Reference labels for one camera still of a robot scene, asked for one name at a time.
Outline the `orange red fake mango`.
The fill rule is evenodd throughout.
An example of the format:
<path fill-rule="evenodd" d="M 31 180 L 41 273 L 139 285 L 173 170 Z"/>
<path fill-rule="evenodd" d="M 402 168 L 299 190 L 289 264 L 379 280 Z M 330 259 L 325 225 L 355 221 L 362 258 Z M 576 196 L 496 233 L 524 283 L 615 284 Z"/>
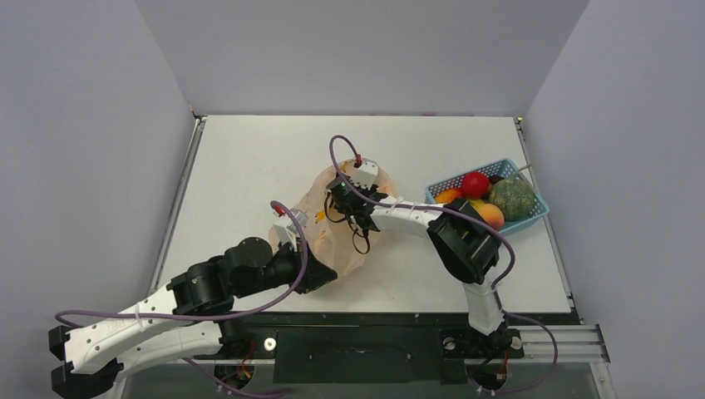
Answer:
<path fill-rule="evenodd" d="M 439 194 L 437 194 L 434 197 L 434 201 L 437 204 L 448 204 L 452 202 L 453 200 L 456 200 L 458 198 L 462 198 L 463 194 L 459 188 L 449 188 L 446 190 L 443 190 Z"/>

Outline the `bright red fake apple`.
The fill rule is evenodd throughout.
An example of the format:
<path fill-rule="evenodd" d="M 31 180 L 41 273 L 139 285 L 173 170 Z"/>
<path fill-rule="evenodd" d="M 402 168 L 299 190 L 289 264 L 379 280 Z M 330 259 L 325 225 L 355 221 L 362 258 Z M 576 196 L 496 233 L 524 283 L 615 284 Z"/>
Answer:
<path fill-rule="evenodd" d="M 486 175 L 479 171 L 472 171 L 463 176 L 460 192 L 469 199 L 478 200 L 488 192 L 490 185 Z"/>

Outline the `peach coloured fake peach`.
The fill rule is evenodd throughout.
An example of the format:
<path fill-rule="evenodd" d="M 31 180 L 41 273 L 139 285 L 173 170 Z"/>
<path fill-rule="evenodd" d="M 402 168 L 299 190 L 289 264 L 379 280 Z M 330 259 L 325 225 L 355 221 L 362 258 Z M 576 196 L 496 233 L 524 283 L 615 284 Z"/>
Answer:
<path fill-rule="evenodd" d="M 500 230 L 505 224 L 505 216 L 502 211 L 493 204 L 482 204 L 476 208 L 476 212 L 491 228 Z"/>

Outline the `green netted fake melon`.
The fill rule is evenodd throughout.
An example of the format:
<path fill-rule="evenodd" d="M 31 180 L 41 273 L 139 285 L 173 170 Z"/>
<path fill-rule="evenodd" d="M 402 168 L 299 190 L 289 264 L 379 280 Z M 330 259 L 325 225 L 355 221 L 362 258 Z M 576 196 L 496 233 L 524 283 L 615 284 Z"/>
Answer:
<path fill-rule="evenodd" d="M 493 185 L 489 202 L 502 211 L 505 221 L 515 222 L 530 216 L 535 206 L 535 193 L 523 179 L 504 179 Z"/>

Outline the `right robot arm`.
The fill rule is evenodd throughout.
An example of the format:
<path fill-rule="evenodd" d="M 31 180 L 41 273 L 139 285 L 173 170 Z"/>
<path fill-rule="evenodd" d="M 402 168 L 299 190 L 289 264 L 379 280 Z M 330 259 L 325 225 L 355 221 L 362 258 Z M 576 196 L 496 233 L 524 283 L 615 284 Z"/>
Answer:
<path fill-rule="evenodd" d="M 471 348 L 493 353 L 502 343 L 505 312 L 496 292 L 497 280 L 487 276 L 500 260 L 500 247 L 515 252 L 506 238 L 491 228 L 466 199 L 449 204 L 424 204 L 387 195 L 373 186 L 362 190 L 343 175 L 326 186 L 325 209 L 335 209 L 363 235 L 393 231 L 429 239 L 447 272 L 460 281 L 468 303 Z"/>

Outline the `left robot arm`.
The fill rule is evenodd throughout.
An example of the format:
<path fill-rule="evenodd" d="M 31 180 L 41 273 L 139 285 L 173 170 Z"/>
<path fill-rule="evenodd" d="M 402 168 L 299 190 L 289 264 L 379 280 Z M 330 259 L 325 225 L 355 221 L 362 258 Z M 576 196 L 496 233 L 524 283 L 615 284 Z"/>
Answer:
<path fill-rule="evenodd" d="M 251 312 L 234 313 L 235 299 L 283 285 L 309 293 L 337 277 L 299 240 L 273 249 L 264 239 L 244 239 L 130 308 L 88 311 L 94 323 L 63 321 L 50 330 L 50 351 L 62 361 L 51 372 L 52 390 L 63 398 L 93 398 L 134 372 L 179 357 L 238 357 L 248 346 L 240 318 Z"/>

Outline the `dark red fake fruit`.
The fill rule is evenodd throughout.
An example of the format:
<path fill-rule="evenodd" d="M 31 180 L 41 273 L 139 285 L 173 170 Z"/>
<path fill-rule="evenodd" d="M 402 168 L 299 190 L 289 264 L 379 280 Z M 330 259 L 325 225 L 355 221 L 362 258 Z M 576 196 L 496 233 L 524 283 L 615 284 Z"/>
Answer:
<path fill-rule="evenodd" d="M 505 179 L 505 178 L 504 178 L 503 176 L 501 176 L 501 175 L 491 175 L 491 176 L 489 177 L 489 181 L 490 181 L 490 183 L 491 183 L 492 185 L 496 185 L 497 183 L 499 183 L 500 181 L 502 181 L 502 180 L 504 180 L 504 179 Z"/>

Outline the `light blue plastic basket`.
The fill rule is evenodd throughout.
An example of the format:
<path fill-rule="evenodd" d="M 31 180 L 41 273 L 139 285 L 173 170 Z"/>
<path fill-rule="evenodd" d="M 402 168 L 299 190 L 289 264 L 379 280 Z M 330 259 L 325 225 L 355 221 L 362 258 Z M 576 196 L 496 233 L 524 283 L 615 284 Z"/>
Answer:
<path fill-rule="evenodd" d="M 501 214 L 502 234 L 530 227 L 550 212 L 550 207 L 524 176 L 528 167 L 504 158 L 474 170 L 445 178 L 425 188 L 428 204 L 467 198 L 478 211 Z"/>

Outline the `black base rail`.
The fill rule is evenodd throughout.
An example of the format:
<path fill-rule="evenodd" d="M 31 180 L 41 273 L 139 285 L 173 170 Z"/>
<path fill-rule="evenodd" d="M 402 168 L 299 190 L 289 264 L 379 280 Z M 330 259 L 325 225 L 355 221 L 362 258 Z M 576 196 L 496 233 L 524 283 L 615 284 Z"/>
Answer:
<path fill-rule="evenodd" d="M 261 313 L 226 328 L 212 359 L 219 377 L 235 361 L 274 363 L 273 381 L 464 384 L 492 361 L 521 359 L 507 340 L 484 337 L 463 313 Z"/>

